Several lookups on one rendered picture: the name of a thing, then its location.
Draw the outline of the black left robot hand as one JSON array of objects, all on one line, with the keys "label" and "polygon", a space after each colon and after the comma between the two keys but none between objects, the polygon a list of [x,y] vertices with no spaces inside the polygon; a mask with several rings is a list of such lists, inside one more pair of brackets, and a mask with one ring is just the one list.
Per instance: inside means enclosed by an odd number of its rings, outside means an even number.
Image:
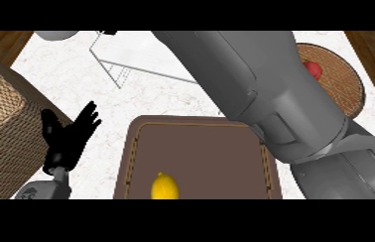
[{"label": "black left robot hand", "polygon": [[53,174],[56,167],[71,171],[81,158],[88,139],[100,124],[96,105],[90,102],[82,109],[72,124],[62,126],[54,112],[50,109],[41,111],[43,137],[49,145],[43,172]]}]

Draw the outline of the yellow lemon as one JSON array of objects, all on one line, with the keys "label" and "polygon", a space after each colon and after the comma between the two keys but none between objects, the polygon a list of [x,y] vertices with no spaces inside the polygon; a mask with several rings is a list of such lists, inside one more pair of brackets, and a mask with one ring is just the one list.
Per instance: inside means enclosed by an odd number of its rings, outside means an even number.
[{"label": "yellow lemon", "polygon": [[152,199],[177,199],[178,185],[171,175],[159,173],[150,187]]}]

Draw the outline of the tan wicker basket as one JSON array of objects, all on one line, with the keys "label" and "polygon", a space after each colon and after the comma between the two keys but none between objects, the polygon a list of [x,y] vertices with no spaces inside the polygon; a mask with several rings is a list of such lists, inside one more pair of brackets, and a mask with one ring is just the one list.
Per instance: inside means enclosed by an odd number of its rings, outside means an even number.
[{"label": "tan wicker basket", "polygon": [[44,163],[43,109],[56,113],[63,126],[72,123],[23,76],[0,64],[0,199],[13,196]]}]

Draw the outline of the pale grey rounded object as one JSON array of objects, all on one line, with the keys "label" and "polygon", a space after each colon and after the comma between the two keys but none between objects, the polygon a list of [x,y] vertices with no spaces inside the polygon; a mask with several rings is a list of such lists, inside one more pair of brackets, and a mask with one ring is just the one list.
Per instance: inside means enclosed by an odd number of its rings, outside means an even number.
[{"label": "pale grey rounded object", "polygon": [[46,41],[62,41],[72,37],[77,31],[37,31],[35,34]]}]

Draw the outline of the round brown woven tray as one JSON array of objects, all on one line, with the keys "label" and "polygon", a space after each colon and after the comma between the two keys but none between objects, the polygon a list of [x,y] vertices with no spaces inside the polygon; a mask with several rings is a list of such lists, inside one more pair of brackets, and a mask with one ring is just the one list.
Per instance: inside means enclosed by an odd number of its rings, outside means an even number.
[{"label": "round brown woven tray", "polygon": [[354,118],[364,106],[364,87],[359,74],[345,59],[328,48],[297,44],[301,63],[314,61],[322,68],[322,77],[316,81],[345,115]]}]

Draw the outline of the brown stitched placemat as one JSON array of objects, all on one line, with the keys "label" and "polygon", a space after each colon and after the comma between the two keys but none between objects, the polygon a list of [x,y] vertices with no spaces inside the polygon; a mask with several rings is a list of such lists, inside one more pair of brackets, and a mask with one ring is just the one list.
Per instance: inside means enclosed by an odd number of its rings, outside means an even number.
[{"label": "brown stitched placemat", "polygon": [[181,199],[282,197],[276,159],[249,127],[223,117],[133,119],[112,197],[150,197],[159,174],[173,176]]}]

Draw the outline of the red round fruit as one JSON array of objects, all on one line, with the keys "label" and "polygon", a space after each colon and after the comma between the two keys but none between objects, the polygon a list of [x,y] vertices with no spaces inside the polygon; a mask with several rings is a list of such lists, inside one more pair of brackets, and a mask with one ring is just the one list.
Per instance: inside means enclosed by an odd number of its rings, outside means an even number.
[{"label": "red round fruit", "polygon": [[310,75],[313,76],[314,79],[320,79],[322,77],[322,68],[317,62],[314,61],[305,61],[302,63]]}]

